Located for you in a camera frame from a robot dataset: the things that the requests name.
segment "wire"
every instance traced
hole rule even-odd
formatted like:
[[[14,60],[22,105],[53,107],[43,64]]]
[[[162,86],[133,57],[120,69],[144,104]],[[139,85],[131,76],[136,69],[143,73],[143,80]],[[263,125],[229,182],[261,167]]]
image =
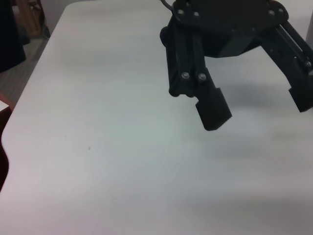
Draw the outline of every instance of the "wire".
[[[166,0],[160,0],[160,1],[163,3],[163,5],[164,5],[167,9],[169,9],[170,11],[173,10],[172,6],[171,6],[170,4],[168,4]]]

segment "gray carpet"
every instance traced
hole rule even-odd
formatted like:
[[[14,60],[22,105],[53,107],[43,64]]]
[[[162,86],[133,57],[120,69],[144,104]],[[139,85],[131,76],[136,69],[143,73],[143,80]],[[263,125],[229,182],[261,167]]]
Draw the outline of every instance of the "gray carpet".
[[[16,104],[47,44],[46,39],[32,39],[24,46],[26,60],[0,73],[0,93]]]

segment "black object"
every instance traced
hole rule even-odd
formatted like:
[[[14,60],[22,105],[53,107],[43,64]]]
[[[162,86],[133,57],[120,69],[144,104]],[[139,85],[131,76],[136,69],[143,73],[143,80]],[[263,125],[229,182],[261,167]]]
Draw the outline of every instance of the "black object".
[[[0,72],[25,59],[10,0],[0,0]]]
[[[261,46],[287,77],[300,112],[313,107],[313,51],[288,23],[288,13],[273,0],[176,0],[173,16],[160,34],[166,47],[172,96],[198,98],[206,130],[232,117],[214,86],[204,57],[238,56]]]

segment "screw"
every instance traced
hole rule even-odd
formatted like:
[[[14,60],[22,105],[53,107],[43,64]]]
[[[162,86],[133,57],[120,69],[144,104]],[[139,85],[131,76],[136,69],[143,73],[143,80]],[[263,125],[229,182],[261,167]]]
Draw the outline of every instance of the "screw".
[[[187,72],[183,72],[183,73],[181,74],[181,77],[182,77],[183,79],[189,79],[189,78],[190,78],[190,75],[189,75],[189,73],[187,73]]]
[[[312,63],[310,61],[306,61],[305,62],[305,66],[308,67],[308,68],[311,68],[312,67]]]
[[[268,10],[269,15],[275,16],[275,12],[273,10]]]
[[[206,80],[206,75],[204,73],[199,73],[198,78],[202,81]]]

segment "white table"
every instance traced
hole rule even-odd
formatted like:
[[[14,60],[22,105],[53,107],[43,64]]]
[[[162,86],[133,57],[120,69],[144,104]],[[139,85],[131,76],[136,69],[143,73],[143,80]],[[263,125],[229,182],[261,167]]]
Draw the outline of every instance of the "white table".
[[[313,1],[281,1],[305,37]],[[206,60],[233,113],[168,92],[158,0],[70,5],[4,131],[1,235],[311,235],[313,113],[256,49]]]

